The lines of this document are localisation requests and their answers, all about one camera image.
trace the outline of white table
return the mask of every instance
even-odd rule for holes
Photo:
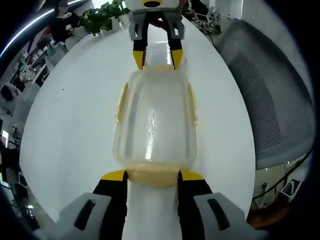
[[[197,100],[197,159],[213,192],[247,216],[255,181],[250,120],[237,84],[218,52],[187,20],[182,42],[186,71]],[[149,27],[149,43],[165,41]],[[113,157],[120,92],[137,70],[128,30],[91,35],[58,63],[29,113],[20,164],[35,197],[54,221],[59,211],[102,175],[122,168]],[[123,239],[180,239],[175,188],[130,184]]]

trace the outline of clear plastic container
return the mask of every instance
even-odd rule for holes
[[[113,155],[131,181],[174,186],[196,159],[196,105],[187,76],[155,65],[130,76],[116,115]]]

